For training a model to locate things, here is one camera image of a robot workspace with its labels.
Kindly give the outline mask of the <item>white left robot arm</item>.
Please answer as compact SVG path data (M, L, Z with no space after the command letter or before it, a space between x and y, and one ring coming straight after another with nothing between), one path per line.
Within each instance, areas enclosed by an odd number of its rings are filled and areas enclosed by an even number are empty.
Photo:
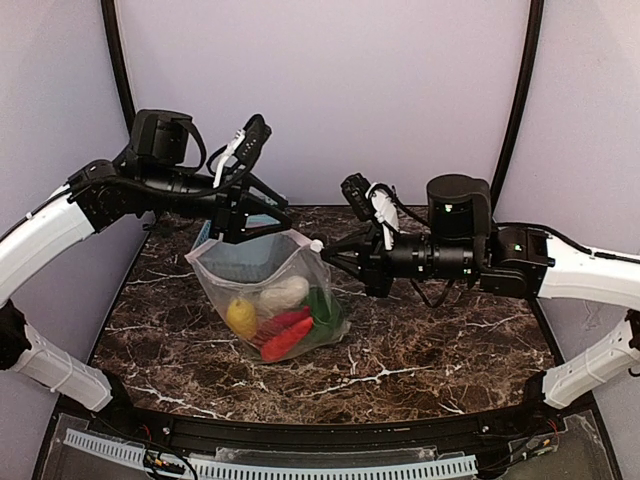
M72 174L1 236L1 368L23 375L95 415L131 400L112 373L91 367L41 334L13 296L77 246L122 218L171 213L207 220L210 235L239 244L291 225L287 202L253 173L272 134L256 113L213 153L191 115L143 109L112 160Z

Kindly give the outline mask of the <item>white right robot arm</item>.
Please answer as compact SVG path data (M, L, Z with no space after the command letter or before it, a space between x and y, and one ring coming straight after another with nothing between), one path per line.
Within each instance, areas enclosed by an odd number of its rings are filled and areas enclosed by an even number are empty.
M446 174L426 185L422 219L391 187L359 173L341 184L367 228L326 246L322 259L385 298L393 282L464 281L516 299L568 298L639 308L639 259L583 246L544 225L492 218L489 184Z

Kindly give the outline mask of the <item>clear zip top bag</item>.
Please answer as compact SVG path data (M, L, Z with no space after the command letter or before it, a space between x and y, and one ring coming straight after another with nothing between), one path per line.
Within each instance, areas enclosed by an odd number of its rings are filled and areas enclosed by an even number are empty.
M288 230L237 245L208 240L186 260L251 358L270 364L337 343L350 330L323 247Z

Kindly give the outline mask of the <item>green bok choy toy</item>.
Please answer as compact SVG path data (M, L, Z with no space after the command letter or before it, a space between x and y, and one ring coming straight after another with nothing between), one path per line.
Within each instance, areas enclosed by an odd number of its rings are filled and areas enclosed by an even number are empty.
M304 305L310 307L313 318L312 329L304 338L306 346L317 347L338 342L348 331L349 324L332 291L312 287Z

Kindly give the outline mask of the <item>orange carrot toy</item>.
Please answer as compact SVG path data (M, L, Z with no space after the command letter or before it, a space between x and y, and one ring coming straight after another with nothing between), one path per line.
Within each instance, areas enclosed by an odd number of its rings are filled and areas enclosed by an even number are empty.
M282 360L306 337L312 330L313 324L313 318L307 316L268 340L260 350L262 360L268 363Z

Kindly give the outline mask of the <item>red chili pepper toy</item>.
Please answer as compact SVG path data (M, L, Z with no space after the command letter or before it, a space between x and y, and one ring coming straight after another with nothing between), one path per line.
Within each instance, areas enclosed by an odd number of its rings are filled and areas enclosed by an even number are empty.
M311 308L309 306L304 306L297 311L280 313L263 323L259 327L255 338L260 341L267 341L310 316Z

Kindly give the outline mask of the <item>white napa cabbage toy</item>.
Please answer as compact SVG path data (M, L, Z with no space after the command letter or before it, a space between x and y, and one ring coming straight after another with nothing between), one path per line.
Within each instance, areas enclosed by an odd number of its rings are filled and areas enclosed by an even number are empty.
M258 297L259 310L277 314L298 306L310 291L309 281L298 275L280 280L264 289Z

